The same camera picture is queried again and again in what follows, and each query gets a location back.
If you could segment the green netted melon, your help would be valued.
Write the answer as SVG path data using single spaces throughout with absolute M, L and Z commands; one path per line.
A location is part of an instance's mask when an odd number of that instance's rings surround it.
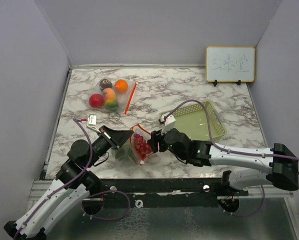
M 134 159 L 134 152 L 130 147 L 121 147 L 114 150 L 113 156 L 116 160 L 130 160 Z

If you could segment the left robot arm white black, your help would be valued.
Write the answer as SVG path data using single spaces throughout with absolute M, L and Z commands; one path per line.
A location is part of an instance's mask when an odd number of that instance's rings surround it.
M 21 218 L 4 225 L 6 233 L 14 240 L 45 240 L 61 218 L 83 199 L 116 193 L 114 187 L 103 188 L 101 180 L 89 168 L 109 149 L 122 147 L 133 133 L 103 125 L 94 142 L 75 141 L 67 154 L 68 160 L 46 192 Z

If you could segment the clear zip bag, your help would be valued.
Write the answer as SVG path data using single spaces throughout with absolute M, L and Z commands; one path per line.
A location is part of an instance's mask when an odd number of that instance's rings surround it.
M 130 160 L 142 166 L 154 154 L 149 143 L 151 133 L 139 123 L 133 125 L 130 130 L 133 131 L 132 136 L 122 147 L 112 150 L 112 155 L 117 160 Z
M 103 77 L 89 90 L 87 106 L 94 110 L 127 114 L 138 82 Z

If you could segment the yellow green mango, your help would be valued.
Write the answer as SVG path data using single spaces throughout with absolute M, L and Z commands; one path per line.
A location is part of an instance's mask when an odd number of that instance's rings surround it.
M 119 108 L 119 103 L 115 98 L 110 98 L 104 102 L 104 107 L 109 111 L 116 111 Z

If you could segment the clear zip top bag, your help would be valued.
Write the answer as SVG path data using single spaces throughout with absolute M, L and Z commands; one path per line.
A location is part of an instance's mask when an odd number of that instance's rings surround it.
M 138 82 L 103 77 L 89 90 L 87 106 L 94 110 L 127 114 Z

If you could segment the dark purple grape bunch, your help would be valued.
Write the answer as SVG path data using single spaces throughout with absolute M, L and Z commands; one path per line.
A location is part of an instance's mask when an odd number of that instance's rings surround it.
M 136 150 L 136 153 L 139 154 L 142 159 L 153 153 L 145 137 L 138 133 L 134 133 L 132 136 L 132 146 Z

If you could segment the dark purple plum fruit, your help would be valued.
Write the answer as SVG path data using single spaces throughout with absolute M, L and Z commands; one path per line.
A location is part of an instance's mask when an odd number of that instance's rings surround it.
M 99 82 L 99 88 L 101 91 L 103 91 L 104 89 L 112 89 L 113 88 L 113 84 L 112 82 L 107 79 L 107 78 L 103 78 L 100 82 Z

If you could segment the red apple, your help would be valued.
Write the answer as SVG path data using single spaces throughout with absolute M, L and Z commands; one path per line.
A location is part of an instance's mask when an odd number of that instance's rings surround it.
M 89 106 L 94 109 L 102 108 L 104 102 L 103 96 L 99 93 L 92 94 L 88 99 Z

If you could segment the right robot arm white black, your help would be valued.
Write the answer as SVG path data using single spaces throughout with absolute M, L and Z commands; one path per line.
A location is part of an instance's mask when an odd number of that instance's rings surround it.
M 212 141 L 191 140 L 173 128 L 166 133 L 153 131 L 148 144 L 154 153 L 169 151 L 182 163 L 195 167 L 241 167 L 240 171 L 222 175 L 219 190 L 226 196 L 236 190 L 261 185 L 273 185 L 285 191 L 299 189 L 299 158 L 281 143 L 275 143 L 272 148 L 235 148 Z

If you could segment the peach orange pink fruit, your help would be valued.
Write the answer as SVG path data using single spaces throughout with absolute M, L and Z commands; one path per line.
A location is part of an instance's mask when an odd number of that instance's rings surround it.
M 102 91 L 102 93 L 105 101 L 110 99 L 116 99 L 116 93 L 112 88 L 106 88 Z

